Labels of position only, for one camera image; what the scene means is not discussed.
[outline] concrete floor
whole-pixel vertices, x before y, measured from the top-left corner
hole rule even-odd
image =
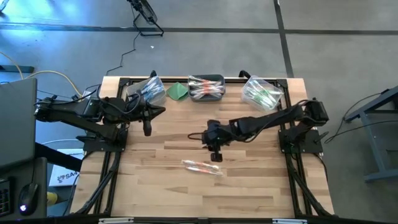
[[[151,0],[164,27],[277,29],[272,0]],[[395,0],[280,0],[286,29],[398,30]],[[131,27],[126,1],[10,0],[1,22]],[[20,65],[66,73],[83,91],[100,83],[106,71],[132,49],[135,32],[75,32],[0,29],[0,51]],[[330,121],[321,131],[334,133],[344,112],[361,98],[398,84],[397,35],[288,35],[294,76],[304,78],[309,97],[323,101]],[[166,33],[136,41],[124,67],[109,75],[190,75],[220,73],[235,77],[242,69],[262,77],[286,77],[279,34]],[[1,64],[8,64],[0,58]],[[0,81],[18,80],[0,73]],[[73,95],[54,74],[38,77],[39,89]],[[346,124],[349,129],[360,124]],[[37,123],[37,142],[72,139],[82,130],[61,123]],[[80,147],[76,142],[51,145]],[[335,213],[345,218],[384,222],[398,220],[397,180],[365,184],[376,171],[368,140],[360,129],[324,145]],[[58,190],[68,194],[68,189]],[[61,203],[49,208],[60,215]]]

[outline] computer mouse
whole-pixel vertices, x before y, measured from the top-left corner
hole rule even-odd
[[[18,208],[21,215],[31,215],[37,207],[39,186],[35,183],[25,185],[19,192]]]

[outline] computer monitor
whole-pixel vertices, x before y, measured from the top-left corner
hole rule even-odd
[[[0,169],[34,158],[37,80],[0,85]]]

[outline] blue light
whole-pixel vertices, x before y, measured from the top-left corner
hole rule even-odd
[[[21,211],[25,211],[26,210],[26,205],[21,205],[20,207],[19,207],[19,209],[21,210]]]

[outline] wooden table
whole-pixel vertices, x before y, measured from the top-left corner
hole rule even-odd
[[[104,77],[101,96],[116,96],[119,79]],[[292,104],[307,99],[303,79],[287,80]],[[227,84],[226,94],[219,102],[167,98],[166,112],[152,121],[150,137],[144,136],[141,123],[131,124],[119,166],[113,217],[294,216],[285,157],[277,140],[279,127],[264,130],[250,144],[233,142],[223,146],[224,161],[217,163],[222,167],[222,177],[192,172],[181,165],[182,159],[210,163],[210,152],[201,148],[201,142],[187,138],[189,133],[204,131],[208,119],[226,124],[233,118],[265,115],[241,101],[242,86]],[[83,161],[72,212],[83,206],[98,185],[103,156],[103,152],[95,152]],[[303,164],[308,187],[324,208],[333,213],[321,162],[314,155],[303,154]],[[304,211],[302,193],[298,191]],[[107,194],[105,190],[102,209]]]

